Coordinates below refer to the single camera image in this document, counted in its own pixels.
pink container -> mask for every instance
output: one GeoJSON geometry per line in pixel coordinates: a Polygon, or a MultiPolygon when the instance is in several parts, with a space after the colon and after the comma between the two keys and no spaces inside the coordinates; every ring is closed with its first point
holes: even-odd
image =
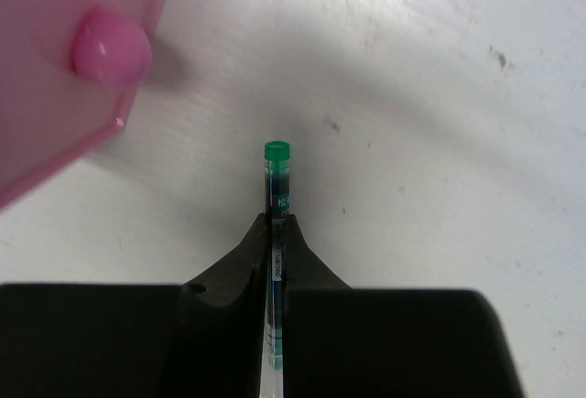
{"type": "Polygon", "coordinates": [[[0,0],[0,207],[124,128],[165,0],[0,0]]]}

round knob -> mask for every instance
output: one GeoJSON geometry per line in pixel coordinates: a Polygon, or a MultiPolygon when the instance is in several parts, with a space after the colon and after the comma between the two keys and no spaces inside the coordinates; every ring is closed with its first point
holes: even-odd
{"type": "Polygon", "coordinates": [[[102,9],[81,21],[71,56],[78,74],[113,90],[135,87],[152,60],[145,30],[102,9]]]}

white surface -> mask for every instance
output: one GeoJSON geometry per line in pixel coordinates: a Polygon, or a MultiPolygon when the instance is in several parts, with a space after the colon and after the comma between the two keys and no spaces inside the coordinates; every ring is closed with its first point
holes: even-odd
{"type": "Polygon", "coordinates": [[[126,133],[2,214],[0,279],[186,281],[262,210],[279,137],[342,279],[479,289],[527,395],[586,396],[585,25],[583,0],[168,0],[126,133]]]}

pink drawer edge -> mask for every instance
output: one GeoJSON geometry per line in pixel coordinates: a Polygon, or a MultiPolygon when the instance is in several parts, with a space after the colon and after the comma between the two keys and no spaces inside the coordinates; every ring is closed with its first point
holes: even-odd
{"type": "MultiPolygon", "coordinates": [[[[152,35],[155,32],[164,5],[165,0],[151,0],[146,8],[143,27],[148,35],[152,35]]],[[[136,90],[129,91],[122,96],[117,106],[116,116],[104,128],[89,135],[78,144],[52,157],[45,163],[34,167],[15,182],[0,189],[0,210],[67,166],[79,156],[105,142],[113,135],[120,133],[125,127],[135,96],[136,90]]]]}

pink box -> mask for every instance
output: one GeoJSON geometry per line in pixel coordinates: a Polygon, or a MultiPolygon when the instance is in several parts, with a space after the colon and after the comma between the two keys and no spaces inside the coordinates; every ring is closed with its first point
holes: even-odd
{"type": "Polygon", "coordinates": [[[0,207],[125,126],[136,87],[110,90],[73,68],[82,20],[104,10],[150,35],[164,2],[0,0],[0,207]]]}

